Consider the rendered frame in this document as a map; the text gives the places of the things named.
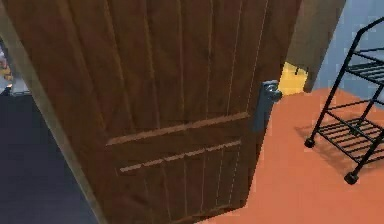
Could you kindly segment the brown wooden room door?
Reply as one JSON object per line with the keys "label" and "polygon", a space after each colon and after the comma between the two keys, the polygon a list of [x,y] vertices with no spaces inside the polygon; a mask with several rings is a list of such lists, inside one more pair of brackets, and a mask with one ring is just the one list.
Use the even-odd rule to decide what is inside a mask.
{"label": "brown wooden room door", "polygon": [[0,0],[0,39],[98,224],[245,206],[302,0]]}

